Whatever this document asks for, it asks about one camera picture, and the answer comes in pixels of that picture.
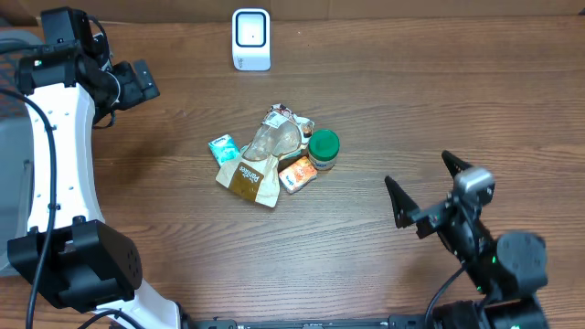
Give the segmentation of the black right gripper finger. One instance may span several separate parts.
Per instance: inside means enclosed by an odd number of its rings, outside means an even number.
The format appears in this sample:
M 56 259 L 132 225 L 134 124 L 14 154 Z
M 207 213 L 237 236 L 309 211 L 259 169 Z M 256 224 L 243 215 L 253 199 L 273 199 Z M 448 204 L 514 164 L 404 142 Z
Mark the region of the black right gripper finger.
M 396 227 L 405 228 L 412 225 L 411 215 L 420 210 L 419 206 L 391 176 L 385 177 L 385 184 L 392 203 Z
M 460 172 L 472 167 L 470 163 L 465 162 L 447 150 L 441 153 L 441 158 L 452 178 L 455 178 Z

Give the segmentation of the green lid jar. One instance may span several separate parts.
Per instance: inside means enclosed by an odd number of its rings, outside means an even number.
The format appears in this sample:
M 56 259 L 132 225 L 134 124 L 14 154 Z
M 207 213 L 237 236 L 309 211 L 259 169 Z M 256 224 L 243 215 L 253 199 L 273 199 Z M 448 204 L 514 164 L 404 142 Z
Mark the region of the green lid jar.
M 316 170 L 332 169 L 337 161 L 340 140 L 331 130 L 316 131 L 308 144 L 309 160 Z

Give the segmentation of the teal tissue pack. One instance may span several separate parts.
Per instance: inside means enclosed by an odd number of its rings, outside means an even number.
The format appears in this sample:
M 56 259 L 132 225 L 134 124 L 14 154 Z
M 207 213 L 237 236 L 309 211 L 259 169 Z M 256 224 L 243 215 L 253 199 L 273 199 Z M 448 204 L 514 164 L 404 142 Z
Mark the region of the teal tissue pack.
M 208 147 L 219 166 L 222 166 L 227 161 L 235 159 L 240 155 L 238 146 L 229 134 L 224 134 L 223 136 L 209 142 Z

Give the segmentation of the orange tissue pack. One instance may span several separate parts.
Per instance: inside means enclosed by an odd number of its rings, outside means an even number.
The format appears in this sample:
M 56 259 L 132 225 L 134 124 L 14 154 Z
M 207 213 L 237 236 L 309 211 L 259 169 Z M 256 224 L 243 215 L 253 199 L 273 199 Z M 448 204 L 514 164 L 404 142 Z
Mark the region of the orange tissue pack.
M 307 155 L 284 159 L 278 165 L 278 177 L 284 189 L 294 194 L 318 176 Z

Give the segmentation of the brown bread bag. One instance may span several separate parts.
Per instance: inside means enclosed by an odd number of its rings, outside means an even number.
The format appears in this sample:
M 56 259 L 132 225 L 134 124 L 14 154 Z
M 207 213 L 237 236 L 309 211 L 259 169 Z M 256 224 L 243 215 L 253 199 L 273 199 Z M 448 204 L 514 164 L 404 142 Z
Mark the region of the brown bread bag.
M 300 155 L 314 132 L 314 122 L 285 105 L 271 106 L 245 150 L 223 164 L 216 181 L 235 195 L 274 207 L 280 194 L 279 162 Z

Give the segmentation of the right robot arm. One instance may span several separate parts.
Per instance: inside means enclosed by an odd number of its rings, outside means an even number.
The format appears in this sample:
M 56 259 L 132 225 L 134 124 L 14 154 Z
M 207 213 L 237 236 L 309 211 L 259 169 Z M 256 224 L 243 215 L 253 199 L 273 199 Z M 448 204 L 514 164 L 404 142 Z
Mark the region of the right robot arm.
M 385 178 L 397 228 L 415 226 L 420 239 L 437 235 L 461 267 L 433 295 L 419 315 L 391 315 L 391 328 L 546 328 L 548 320 L 536 297 L 548 284 L 546 242 L 527 231 L 494 238 L 482 223 L 483 208 L 494 197 L 493 174 L 449 151 L 442 161 L 453 181 L 440 203 L 420 208 L 392 177 Z M 480 301 L 438 301 L 467 274 Z

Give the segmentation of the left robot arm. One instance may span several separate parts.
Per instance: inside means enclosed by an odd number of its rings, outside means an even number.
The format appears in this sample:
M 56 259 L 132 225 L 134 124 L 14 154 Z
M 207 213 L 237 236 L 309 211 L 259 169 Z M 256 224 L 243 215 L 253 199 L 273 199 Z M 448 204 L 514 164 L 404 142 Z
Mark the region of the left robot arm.
M 189 318 L 143 276 L 133 241 L 108 226 L 99 206 L 91 134 L 159 95 L 143 60 L 113 63 L 99 22 L 79 9 L 41 15 L 45 41 L 21 46 L 8 100 L 22 101 L 33 135 L 27 231 L 7 243 L 10 265 L 31 286 L 29 299 L 108 317 L 123 328 L 186 328 Z

